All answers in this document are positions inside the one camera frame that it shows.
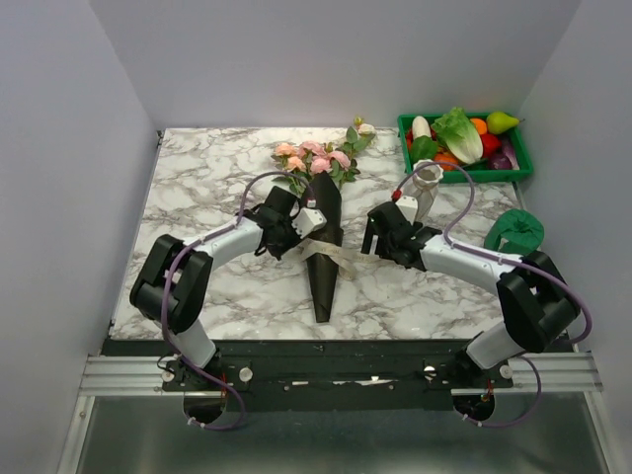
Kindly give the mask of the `cream ribbon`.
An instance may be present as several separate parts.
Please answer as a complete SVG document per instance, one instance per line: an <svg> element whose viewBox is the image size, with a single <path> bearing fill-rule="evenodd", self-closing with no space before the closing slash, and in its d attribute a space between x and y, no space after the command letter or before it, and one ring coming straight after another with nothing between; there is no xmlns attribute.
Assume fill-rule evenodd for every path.
<svg viewBox="0 0 632 474"><path fill-rule="evenodd" d="M297 246L297 249L299 250L299 259L301 261L306 261L317 255L329 258L338 267L339 276L345 280L356 278L355 263L369 265L380 261L378 256L364 255L360 251L312 239L305 239Z"/></svg>

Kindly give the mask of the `black wrapping paper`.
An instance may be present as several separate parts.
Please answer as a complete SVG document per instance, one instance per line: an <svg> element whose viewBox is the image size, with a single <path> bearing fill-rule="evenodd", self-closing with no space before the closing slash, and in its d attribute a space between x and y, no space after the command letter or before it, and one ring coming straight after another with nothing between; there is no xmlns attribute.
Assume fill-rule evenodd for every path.
<svg viewBox="0 0 632 474"><path fill-rule="evenodd" d="M311 183L316 208L322 212L326 224L312 232L304 241L303 256L313 303L315 322L328 323L332 314L339 265L336 252L342 246L342 197L334 180L327 173L316 175Z"/></svg>

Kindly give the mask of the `pink flower bouquet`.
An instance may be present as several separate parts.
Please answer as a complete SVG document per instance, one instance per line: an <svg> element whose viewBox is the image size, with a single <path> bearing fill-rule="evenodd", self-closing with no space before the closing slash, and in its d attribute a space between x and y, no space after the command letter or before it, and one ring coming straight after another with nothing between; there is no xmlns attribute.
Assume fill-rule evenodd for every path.
<svg viewBox="0 0 632 474"><path fill-rule="evenodd" d="M337 141L306 140L298 145L278 144L272 154L276 166L286 172L277 181L285 180L290 190L300 195L305 183L320 174L327 174L340 189L360 174L357 155L365 151L377 136L377 130L360 117L354 119L344 136Z"/></svg>

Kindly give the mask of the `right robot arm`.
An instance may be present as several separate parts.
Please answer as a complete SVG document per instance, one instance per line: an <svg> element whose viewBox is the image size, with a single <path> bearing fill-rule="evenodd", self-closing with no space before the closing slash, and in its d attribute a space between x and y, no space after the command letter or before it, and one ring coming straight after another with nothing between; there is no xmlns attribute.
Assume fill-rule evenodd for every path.
<svg viewBox="0 0 632 474"><path fill-rule="evenodd" d="M476 336L456 357L455 377L468 387L487 379L505 359L543 352L580 314L546 254L511 257L448 242L441 231L410 221L399 201L368 213L361 251L367 254L371 248L406 269L456 277L498 297L503 321Z"/></svg>

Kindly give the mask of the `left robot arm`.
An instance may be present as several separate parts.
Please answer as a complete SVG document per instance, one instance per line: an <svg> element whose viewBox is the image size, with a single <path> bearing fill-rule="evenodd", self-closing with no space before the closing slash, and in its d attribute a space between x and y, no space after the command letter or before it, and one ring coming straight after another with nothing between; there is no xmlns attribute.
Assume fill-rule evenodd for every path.
<svg viewBox="0 0 632 474"><path fill-rule="evenodd" d="M232 260L270 250L280 258L299 243L292 227L298 197L274 187L265 201L245 209L209 238L182 240L164 234L154 242L130 292L129 302L163 331L163 339L189 362L185 377L198 390L219 375L215 343L199 315L211 273Z"/></svg>

